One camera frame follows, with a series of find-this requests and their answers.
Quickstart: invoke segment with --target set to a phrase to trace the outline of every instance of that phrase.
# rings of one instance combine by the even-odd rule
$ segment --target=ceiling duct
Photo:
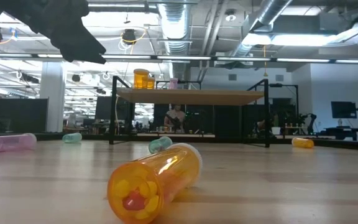
[[[158,4],[161,15],[161,28],[165,39],[186,40],[190,25],[190,7],[188,4]],[[169,55],[187,55],[188,42],[166,41],[165,49]],[[189,80],[189,63],[172,63],[170,75],[179,80]]]
[[[266,26],[267,31],[272,30],[274,21],[284,11],[292,0],[263,0],[260,9],[255,15],[247,16],[243,30],[245,36],[249,32]],[[244,45],[242,42],[232,51],[232,57],[245,57],[252,49],[253,45]]]

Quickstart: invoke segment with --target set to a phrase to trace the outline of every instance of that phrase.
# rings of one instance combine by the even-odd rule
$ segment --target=shelf
[[[262,91],[143,90],[118,88],[117,94],[131,103],[183,105],[247,105],[264,97]]]

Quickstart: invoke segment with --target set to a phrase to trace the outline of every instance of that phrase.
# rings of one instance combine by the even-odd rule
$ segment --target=white column
[[[49,99],[47,131],[63,131],[66,72],[60,62],[42,64],[40,98]]]

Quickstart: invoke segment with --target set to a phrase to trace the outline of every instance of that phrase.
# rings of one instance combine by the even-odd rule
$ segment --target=wooden tabletop
[[[262,91],[232,90],[143,90],[118,88],[117,94],[132,103],[184,105],[247,105],[264,97]]]
[[[0,153],[0,223],[122,224],[106,200],[111,172],[148,142],[38,142]],[[200,181],[153,224],[358,224],[358,151],[192,144]]]

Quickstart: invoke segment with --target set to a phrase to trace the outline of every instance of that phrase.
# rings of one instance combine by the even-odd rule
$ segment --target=yellow container
[[[149,79],[147,80],[147,89],[148,90],[153,90],[154,85],[155,85],[155,78],[154,77],[149,77]]]
[[[292,145],[295,147],[303,147],[303,148],[311,149],[314,147],[314,142],[313,140],[310,139],[293,138]]]
[[[111,174],[110,207],[124,223],[150,223],[180,191],[197,181],[202,165],[197,149],[184,143],[128,162]]]
[[[147,82],[150,72],[146,69],[134,70],[134,86],[135,88],[147,88]]]

